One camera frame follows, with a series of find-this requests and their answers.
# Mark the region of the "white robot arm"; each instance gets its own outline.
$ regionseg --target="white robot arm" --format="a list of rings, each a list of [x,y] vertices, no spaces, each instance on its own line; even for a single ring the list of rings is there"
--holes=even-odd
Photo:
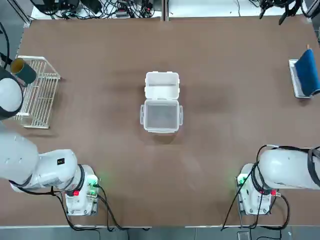
[[[0,120],[16,115],[23,104],[18,81],[0,67]],[[25,137],[0,122],[0,178],[9,180],[16,192],[55,187],[65,192],[68,215],[97,212],[98,178],[88,165],[78,164],[70,149],[39,154]]]
[[[267,214],[276,189],[320,190],[319,150],[272,147],[260,155],[258,165],[244,165],[237,177],[237,183],[243,185],[239,194],[241,210],[248,215]]]

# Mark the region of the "blue cloth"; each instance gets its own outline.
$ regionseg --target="blue cloth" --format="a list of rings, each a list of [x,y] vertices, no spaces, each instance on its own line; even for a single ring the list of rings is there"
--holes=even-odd
[[[304,95],[310,97],[320,92],[318,71],[312,49],[304,52],[302,57],[295,63],[295,69]]]

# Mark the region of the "container lid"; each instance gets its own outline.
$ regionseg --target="container lid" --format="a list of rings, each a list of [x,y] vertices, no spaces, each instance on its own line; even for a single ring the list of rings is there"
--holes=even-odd
[[[176,72],[148,72],[145,77],[147,99],[177,100],[179,98],[179,75]]]

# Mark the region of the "floor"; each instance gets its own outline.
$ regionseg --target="floor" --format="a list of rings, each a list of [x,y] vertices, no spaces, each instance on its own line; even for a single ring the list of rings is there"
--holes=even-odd
[[[220,227],[212,228],[184,228],[184,227],[161,227],[151,228],[148,231],[132,228],[127,231],[108,232],[100,230],[101,239],[108,240],[238,240],[238,232],[247,232],[237,227],[220,231]],[[279,231],[266,230],[257,227],[252,230],[252,240],[258,237],[279,238]],[[282,231],[282,240],[313,240],[320,236],[320,227],[292,226]],[[34,227],[0,229],[1,240],[99,240],[99,234],[95,231],[77,232],[69,227]]]
[[[9,38],[10,58],[14,59],[24,32],[24,22],[6,0],[0,0],[0,22]],[[0,35],[0,52],[7,55],[6,39],[3,34]]]

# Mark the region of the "dish rack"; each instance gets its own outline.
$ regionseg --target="dish rack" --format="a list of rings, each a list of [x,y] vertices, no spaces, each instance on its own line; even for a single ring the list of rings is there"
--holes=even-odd
[[[23,104],[13,117],[25,128],[48,129],[60,75],[43,56],[18,56],[36,72],[36,79],[22,88]]]

